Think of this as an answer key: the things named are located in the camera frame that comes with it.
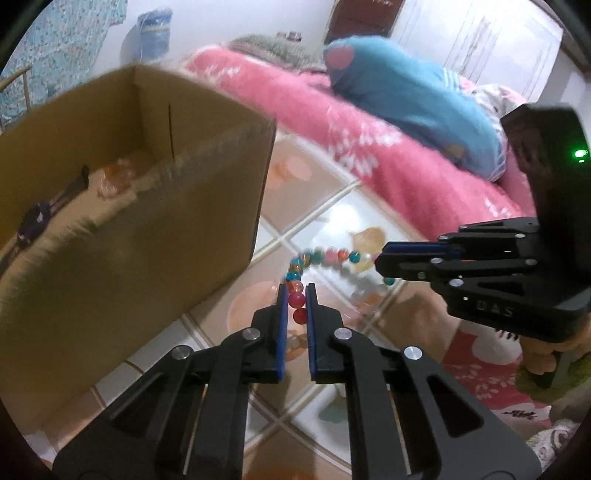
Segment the blue container on wall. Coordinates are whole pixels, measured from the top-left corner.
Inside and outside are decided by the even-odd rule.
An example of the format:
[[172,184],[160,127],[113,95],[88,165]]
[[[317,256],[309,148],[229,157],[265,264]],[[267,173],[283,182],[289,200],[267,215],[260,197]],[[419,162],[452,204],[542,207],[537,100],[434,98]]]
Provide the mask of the blue container on wall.
[[159,8],[138,17],[140,62],[157,60],[168,53],[172,17],[170,8]]

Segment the pink blanket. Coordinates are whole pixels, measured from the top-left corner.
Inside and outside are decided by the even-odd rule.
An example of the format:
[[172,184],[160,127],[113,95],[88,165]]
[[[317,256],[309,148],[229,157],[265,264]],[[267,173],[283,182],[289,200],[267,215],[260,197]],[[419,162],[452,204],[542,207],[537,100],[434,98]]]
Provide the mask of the pink blanket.
[[[499,182],[512,192],[510,198],[507,191],[458,170],[398,128],[334,97],[325,75],[296,76],[223,47],[195,52],[184,70],[321,145],[428,239],[457,231],[464,223],[535,214],[527,179],[512,155],[509,176]],[[507,423],[544,421],[548,408],[515,388],[520,362],[518,342],[469,322],[443,360],[448,371]]]
[[194,53],[184,69],[321,145],[427,239],[525,213],[499,186],[334,97],[325,75],[296,76],[223,47]]

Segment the blue patterned curtain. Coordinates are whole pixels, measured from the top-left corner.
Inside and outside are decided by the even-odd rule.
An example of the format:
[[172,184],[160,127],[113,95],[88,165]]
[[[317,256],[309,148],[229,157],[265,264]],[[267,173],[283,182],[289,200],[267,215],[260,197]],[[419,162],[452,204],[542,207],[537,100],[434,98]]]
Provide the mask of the blue patterned curtain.
[[[54,0],[33,22],[2,75],[32,65],[31,103],[87,81],[111,25],[125,19],[127,0]],[[0,93],[0,115],[9,123],[26,111],[22,77]]]

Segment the white wardrobe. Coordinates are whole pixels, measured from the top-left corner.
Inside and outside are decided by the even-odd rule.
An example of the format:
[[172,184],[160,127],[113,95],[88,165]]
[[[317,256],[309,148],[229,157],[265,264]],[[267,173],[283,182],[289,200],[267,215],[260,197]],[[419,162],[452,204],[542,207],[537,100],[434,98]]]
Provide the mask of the white wardrobe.
[[535,102],[562,35],[529,0],[406,0],[391,38],[479,85],[507,85]]

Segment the bed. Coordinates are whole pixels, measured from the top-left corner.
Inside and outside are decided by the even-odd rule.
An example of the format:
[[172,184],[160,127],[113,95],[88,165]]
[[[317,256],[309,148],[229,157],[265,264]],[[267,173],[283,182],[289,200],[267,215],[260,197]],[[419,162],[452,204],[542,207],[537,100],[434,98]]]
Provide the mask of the bed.
[[325,74],[294,74],[223,46],[194,52],[181,71],[323,147],[429,240],[461,224],[535,214],[510,151],[501,181],[484,181],[335,97]]

